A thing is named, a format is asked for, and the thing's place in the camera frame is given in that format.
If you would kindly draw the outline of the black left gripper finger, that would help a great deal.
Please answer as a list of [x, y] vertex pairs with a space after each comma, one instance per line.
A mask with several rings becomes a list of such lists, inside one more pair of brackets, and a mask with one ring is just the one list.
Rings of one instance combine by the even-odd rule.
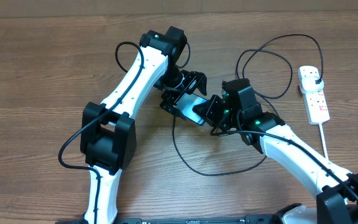
[[186, 116], [176, 107], [171, 105], [170, 103], [166, 101], [162, 101], [160, 104], [161, 109], [165, 110], [166, 112], [174, 115], [175, 117], [179, 117], [183, 120], [186, 120]]
[[195, 76], [195, 82], [192, 84], [191, 86], [191, 93], [193, 93], [196, 89], [198, 89], [198, 91], [206, 96], [207, 95], [207, 77], [204, 73], [202, 72], [193, 72], [194, 76]]

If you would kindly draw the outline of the Samsung Galaxy smartphone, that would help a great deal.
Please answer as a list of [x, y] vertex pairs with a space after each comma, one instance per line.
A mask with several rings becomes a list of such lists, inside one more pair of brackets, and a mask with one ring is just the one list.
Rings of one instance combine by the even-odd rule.
[[189, 95], [185, 93], [179, 99], [179, 101], [175, 105], [175, 108], [181, 112], [185, 119], [188, 119], [196, 123], [197, 125], [202, 126], [205, 124], [205, 120], [193, 111], [193, 107], [196, 105], [200, 105], [204, 102], [206, 102], [206, 99], [196, 94]]

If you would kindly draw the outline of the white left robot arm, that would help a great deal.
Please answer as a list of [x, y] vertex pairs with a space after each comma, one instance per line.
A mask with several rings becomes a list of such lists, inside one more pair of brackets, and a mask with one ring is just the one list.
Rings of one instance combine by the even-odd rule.
[[116, 89], [100, 104], [89, 102], [82, 115], [81, 128], [69, 137], [58, 153], [63, 161], [65, 148], [80, 137], [91, 177], [87, 211], [77, 223], [113, 223], [117, 217], [117, 190], [123, 170], [131, 162], [136, 147], [135, 117], [152, 88], [163, 92], [161, 108], [198, 125], [205, 123], [193, 107], [204, 103], [206, 76], [187, 72], [176, 65], [183, 49], [189, 46], [183, 30], [169, 27], [165, 34], [150, 30], [138, 44], [137, 57]]

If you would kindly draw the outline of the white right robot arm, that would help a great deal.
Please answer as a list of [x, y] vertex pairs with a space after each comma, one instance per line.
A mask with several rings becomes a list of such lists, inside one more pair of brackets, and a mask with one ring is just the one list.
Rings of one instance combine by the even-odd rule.
[[271, 223], [358, 223], [358, 173], [336, 165], [302, 141], [279, 116], [264, 112], [248, 79], [223, 82], [223, 95], [193, 111], [214, 129], [213, 136], [240, 134], [261, 154], [277, 161], [316, 200], [273, 215]]

